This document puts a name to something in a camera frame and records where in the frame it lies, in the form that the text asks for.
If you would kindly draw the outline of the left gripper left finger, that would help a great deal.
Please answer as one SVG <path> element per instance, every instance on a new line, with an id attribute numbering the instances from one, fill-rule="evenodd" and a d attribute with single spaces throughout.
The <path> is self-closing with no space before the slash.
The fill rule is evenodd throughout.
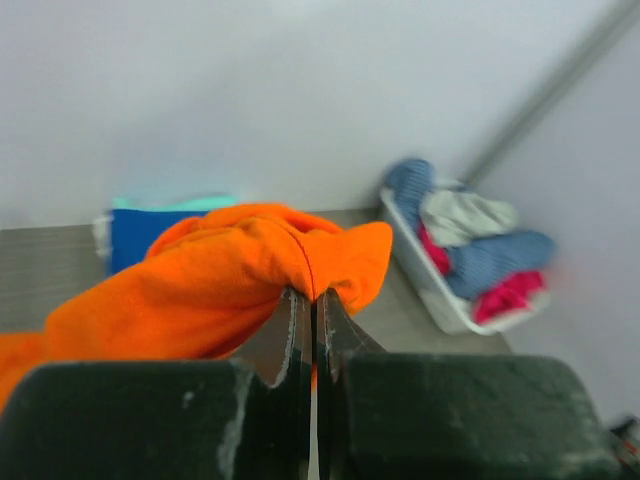
<path id="1" fill-rule="evenodd" d="M 311 307 L 287 289 L 224 360 L 31 370 L 1 415 L 5 479 L 304 479 Z"/>

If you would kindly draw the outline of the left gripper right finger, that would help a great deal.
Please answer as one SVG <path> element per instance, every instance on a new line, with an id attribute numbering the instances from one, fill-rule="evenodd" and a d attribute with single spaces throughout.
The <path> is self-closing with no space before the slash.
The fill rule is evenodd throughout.
<path id="1" fill-rule="evenodd" d="M 586 388 L 544 356 L 390 353 L 327 291 L 316 308 L 323 479 L 614 479 Z"/>

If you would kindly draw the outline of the orange t-shirt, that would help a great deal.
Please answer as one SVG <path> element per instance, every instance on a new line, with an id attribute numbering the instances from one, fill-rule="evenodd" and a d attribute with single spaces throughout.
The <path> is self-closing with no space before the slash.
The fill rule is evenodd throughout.
<path id="1" fill-rule="evenodd" d="M 66 301 L 42 330 L 1 338 L 1 396 L 66 361 L 215 359 L 244 343 L 291 287 L 335 290 L 357 314 L 379 294 L 393 233 L 350 229 L 282 204 L 243 204 L 164 231 L 145 258 Z"/>

